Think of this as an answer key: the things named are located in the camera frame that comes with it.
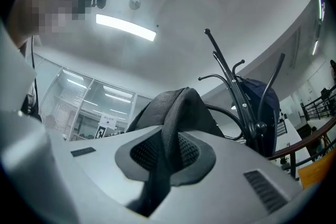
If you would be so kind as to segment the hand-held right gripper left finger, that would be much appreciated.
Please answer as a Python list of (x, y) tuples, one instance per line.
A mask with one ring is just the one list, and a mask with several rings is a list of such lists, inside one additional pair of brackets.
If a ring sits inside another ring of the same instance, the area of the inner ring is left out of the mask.
[(89, 179), (117, 204), (154, 209), (162, 201), (162, 127), (69, 142)]

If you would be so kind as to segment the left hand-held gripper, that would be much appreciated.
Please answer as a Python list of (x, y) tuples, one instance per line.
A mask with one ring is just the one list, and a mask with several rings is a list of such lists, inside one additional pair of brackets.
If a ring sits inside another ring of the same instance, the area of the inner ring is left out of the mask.
[(106, 126), (99, 125), (98, 129), (97, 129), (97, 132), (96, 132), (96, 135), (95, 135), (95, 138), (103, 138), (105, 136), (106, 130), (107, 130)]

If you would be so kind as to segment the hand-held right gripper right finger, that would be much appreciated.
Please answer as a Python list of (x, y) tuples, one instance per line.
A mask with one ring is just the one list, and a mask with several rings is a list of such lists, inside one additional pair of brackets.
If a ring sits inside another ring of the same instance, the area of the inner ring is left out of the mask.
[(269, 215), (245, 174), (259, 171), (286, 202), (302, 190), (290, 175), (249, 147), (201, 131), (188, 135), (211, 146), (212, 170), (197, 184), (172, 187), (151, 214), (159, 224), (247, 224)]

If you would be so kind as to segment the black metal coat rack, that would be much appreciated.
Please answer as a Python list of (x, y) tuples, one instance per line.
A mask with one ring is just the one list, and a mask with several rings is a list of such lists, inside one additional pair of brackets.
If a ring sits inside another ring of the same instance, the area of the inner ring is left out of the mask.
[(232, 106), (235, 107), (237, 115), (235, 116), (234, 114), (232, 114), (230, 110), (225, 110), (213, 105), (207, 104), (206, 107), (210, 110), (224, 113), (238, 125), (238, 127), (241, 130), (241, 135), (239, 135), (238, 137), (231, 137), (230, 138), (231, 140), (236, 141), (243, 138), (246, 141), (245, 144), (247, 146), (249, 146), (251, 149), (255, 150), (256, 152), (265, 157), (264, 145), (259, 147), (259, 143), (260, 142), (263, 143), (263, 137), (267, 131), (267, 125), (260, 119), (261, 110), (266, 94), (268, 93), (269, 89), (271, 88), (272, 84), (274, 83), (280, 71), (282, 63), (285, 59), (285, 54), (283, 53), (280, 54), (275, 70), (267, 83), (267, 86), (261, 97), (256, 119), (252, 111), (251, 105), (249, 103), (248, 96), (244, 93), (240, 85), (241, 79), (244, 78), (236, 74), (236, 68), (239, 65), (244, 64), (245, 61), (241, 60), (230, 69), (227, 62), (224, 59), (224, 56), (219, 46), (217, 45), (215, 39), (213, 38), (211, 31), (208, 28), (206, 28), (204, 30), (204, 33), (208, 36), (208, 38), (210, 39), (211, 43), (215, 48), (215, 50), (213, 51), (213, 56), (220, 65), (220, 68), (222, 69), (222, 72), (224, 73), (225, 76), (222, 77), (218, 74), (210, 74), (208, 76), (199, 77), (198, 80), (201, 81), (210, 77), (221, 79), (225, 84), (226, 89), (230, 93), (230, 96), (232, 98)]

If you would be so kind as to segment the black backpack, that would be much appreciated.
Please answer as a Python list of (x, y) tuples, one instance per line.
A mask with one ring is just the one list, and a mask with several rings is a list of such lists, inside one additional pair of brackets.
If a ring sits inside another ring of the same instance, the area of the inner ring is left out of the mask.
[(128, 130), (155, 125), (161, 129), (126, 143), (116, 157), (126, 177), (144, 182), (140, 198), (130, 202), (128, 208), (146, 217), (171, 187), (196, 184), (215, 165), (212, 147), (187, 131), (224, 136), (200, 95), (189, 87), (159, 94), (135, 117)]

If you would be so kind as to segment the white paper notice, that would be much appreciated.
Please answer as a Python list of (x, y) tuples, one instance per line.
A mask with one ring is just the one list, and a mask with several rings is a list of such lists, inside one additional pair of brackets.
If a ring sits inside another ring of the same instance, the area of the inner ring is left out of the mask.
[(99, 121), (99, 125), (104, 126), (104, 127), (108, 127), (112, 130), (114, 130), (116, 127), (116, 122), (117, 122), (117, 117), (110, 115), (110, 114), (106, 114), (106, 113), (102, 113), (100, 121)]

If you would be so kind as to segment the dark wooden handrail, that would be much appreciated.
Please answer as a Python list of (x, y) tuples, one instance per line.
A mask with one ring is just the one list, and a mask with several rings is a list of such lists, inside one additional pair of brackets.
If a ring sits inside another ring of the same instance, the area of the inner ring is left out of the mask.
[(318, 130), (313, 132), (313, 134), (311, 134), (310, 136), (304, 138), (303, 140), (289, 147), (276, 151), (272, 157), (268, 157), (267, 159), (269, 161), (272, 161), (272, 160), (281, 158), (283, 156), (290, 155), (290, 176), (296, 179), (296, 168), (298, 166), (301, 166), (307, 163), (308, 161), (313, 160), (316, 156), (319, 155), (319, 154), (315, 154), (314, 156), (306, 158), (303, 161), (296, 162), (296, 151), (299, 151), (302, 148), (307, 147), (308, 145), (318, 140), (320, 137), (326, 135), (327, 132), (330, 131), (335, 125), (336, 125), (336, 115), (333, 116), (327, 123), (325, 123)]

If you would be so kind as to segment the person's dark shirt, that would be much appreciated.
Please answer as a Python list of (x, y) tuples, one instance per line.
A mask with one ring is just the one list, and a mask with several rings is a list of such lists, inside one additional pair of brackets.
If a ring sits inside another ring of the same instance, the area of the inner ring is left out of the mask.
[(41, 117), (38, 112), (38, 101), (36, 92), (36, 81), (34, 81), (28, 89), (25, 100), (21, 107), (21, 111), (27, 115), (32, 116), (41, 122)]

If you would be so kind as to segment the wooden top white table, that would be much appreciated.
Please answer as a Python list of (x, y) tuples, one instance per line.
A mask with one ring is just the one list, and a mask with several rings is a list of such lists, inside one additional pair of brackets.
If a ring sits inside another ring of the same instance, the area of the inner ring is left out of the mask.
[(318, 161), (298, 169), (298, 175), (303, 189), (306, 189), (313, 184), (322, 182), (330, 170), (335, 158), (336, 148)]

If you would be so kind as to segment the dark blue cap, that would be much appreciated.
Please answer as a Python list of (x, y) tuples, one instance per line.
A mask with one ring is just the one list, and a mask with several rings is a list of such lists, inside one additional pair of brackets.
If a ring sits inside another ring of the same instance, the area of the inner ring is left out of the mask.
[[(241, 79), (241, 88), (248, 96), (254, 116), (257, 119), (257, 113), (262, 94), (267, 86), (266, 83), (255, 79)], [(273, 88), (270, 88), (261, 110), (261, 121), (267, 125), (267, 131), (263, 137), (263, 143), (259, 143), (259, 147), (264, 145), (265, 156), (273, 156), (276, 150), (277, 142), (277, 124), (279, 121), (280, 104), (278, 96)]]

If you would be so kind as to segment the black metal balcony railing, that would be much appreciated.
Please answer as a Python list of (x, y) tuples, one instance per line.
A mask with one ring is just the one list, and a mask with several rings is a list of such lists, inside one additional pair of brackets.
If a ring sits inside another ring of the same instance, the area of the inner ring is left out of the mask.
[(336, 115), (336, 85), (331, 89), (323, 89), (321, 96), (307, 105), (301, 106), (305, 119), (321, 119)]

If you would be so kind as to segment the glass partition wall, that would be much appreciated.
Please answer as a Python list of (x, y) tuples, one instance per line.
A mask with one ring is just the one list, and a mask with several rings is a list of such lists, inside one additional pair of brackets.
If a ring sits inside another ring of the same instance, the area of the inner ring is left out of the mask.
[(107, 127), (104, 137), (123, 134), (151, 101), (44, 58), (37, 62), (36, 71), (42, 123), (67, 142), (94, 139), (102, 113), (118, 118), (115, 129)]

